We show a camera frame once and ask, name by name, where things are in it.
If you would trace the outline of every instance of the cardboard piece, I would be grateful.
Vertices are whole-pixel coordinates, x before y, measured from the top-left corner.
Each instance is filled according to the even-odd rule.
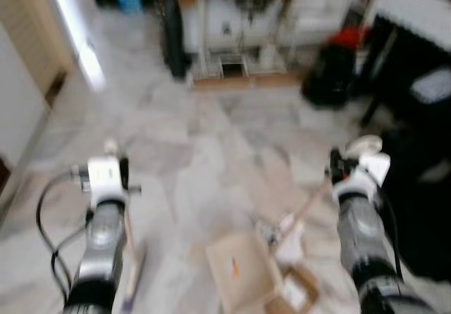
[[[256,232],[227,236],[206,255],[225,314],[264,307],[282,289],[280,270]]]
[[[303,267],[291,267],[281,294],[265,307],[266,314],[307,314],[319,295],[315,277]]]

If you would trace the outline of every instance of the cardboard box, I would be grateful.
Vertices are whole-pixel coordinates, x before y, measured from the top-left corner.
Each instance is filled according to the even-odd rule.
[[[307,314],[318,295],[315,277],[305,268],[291,267],[285,274],[281,294],[266,305],[266,314]]]
[[[258,233],[227,236],[206,255],[225,314],[263,308],[280,294],[282,275]]]

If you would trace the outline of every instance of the white wall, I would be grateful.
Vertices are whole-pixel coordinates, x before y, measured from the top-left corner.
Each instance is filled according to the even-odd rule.
[[[19,164],[46,104],[0,23],[0,154]]]
[[[347,12],[351,0],[325,0],[327,11],[334,11],[340,17],[344,17]],[[303,6],[308,5],[308,1],[293,0],[293,4],[301,3],[299,7],[302,10]],[[276,19],[278,9],[280,8],[280,0],[274,1],[264,14],[255,15],[252,24],[249,24],[247,15],[243,14],[235,5],[234,0],[207,0],[207,45],[213,48],[236,46],[240,38],[241,31],[245,31],[245,45],[260,45],[270,32],[273,21]],[[222,27],[224,23],[230,23],[231,34],[224,35]],[[197,15],[197,8],[193,6],[183,10],[183,28],[184,28],[184,43],[188,52],[196,52],[199,45],[199,18]],[[291,39],[292,30],[281,29],[280,40],[288,44]],[[308,43],[306,37],[312,35],[313,37],[320,34],[307,33],[305,36],[299,36],[299,43]]]

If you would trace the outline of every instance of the marble floor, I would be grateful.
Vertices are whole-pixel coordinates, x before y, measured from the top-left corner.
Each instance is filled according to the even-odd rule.
[[[60,311],[50,254],[35,227],[35,206],[55,173],[100,154],[108,137],[128,153],[131,182],[142,185],[142,195],[130,204],[135,240],[147,250],[133,312],[221,313],[204,248],[224,234],[252,228],[249,214],[261,195],[252,182],[263,182],[269,195],[276,195],[278,183],[314,191],[332,145],[359,134],[357,121],[366,104],[318,111],[296,87],[192,92],[165,69],[152,15],[90,10],[84,16],[89,18],[86,52],[88,70],[94,68],[97,76],[85,68],[68,78],[0,229],[0,313]],[[375,121],[387,122],[383,114]],[[76,184],[63,183],[46,203],[43,222],[56,241],[83,223],[87,196]],[[337,217],[336,206],[325,199],[305,224],[302,263],[320,285],[312,314],[359,313],[355,289],[339,261]],[[63,251],[72,272],[83,247],[80,238]],[[125,279],[128,266],[125,256]],[[441,313],[451,310],[448,285],[407,279]],[[123,287],[121,282],[114,313]]]

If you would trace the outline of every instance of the red object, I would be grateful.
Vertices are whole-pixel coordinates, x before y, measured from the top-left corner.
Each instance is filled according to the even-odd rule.
[[[364,41],[368,31],[369,29],[367,27],[346,27],[344,30],[332,36],[329,39],[329,43],[356,51]]]

